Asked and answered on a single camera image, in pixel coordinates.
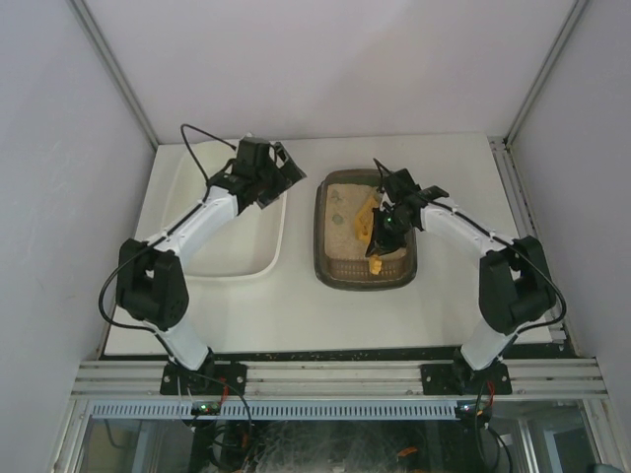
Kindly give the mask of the yellow litter scoop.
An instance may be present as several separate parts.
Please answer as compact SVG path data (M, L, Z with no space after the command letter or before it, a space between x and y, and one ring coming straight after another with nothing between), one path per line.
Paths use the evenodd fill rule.
M353 228L358 241L369 245L374 228L374 209L379 207L376 193L371 193L360 210L357 212ZM369 271L372 275L379 275L382 272L383 261L377 255L368 256Z

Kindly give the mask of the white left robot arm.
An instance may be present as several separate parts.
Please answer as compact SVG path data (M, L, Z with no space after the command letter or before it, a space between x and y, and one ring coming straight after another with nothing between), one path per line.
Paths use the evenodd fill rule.
M244 137L236 155L205 179L196 203L174 223L144 240L128 239L119 250L115 303L152 333L174 363L197 372L212 350L187 315L184 269L203 244L255 204L264 209L306 177L280 142Z

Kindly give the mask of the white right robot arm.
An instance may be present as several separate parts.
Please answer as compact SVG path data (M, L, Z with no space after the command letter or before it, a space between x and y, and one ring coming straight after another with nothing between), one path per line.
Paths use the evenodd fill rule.
M565 300L550 277L545 253L533 236L504 236L476 222L439 186L422 187L407 169L392 171L376 162L381 201L372 210L368 258L406 246L412 231L440 237L461 251L478 272L481 321L459 348L456 362L471 372L490 368L525 332Z

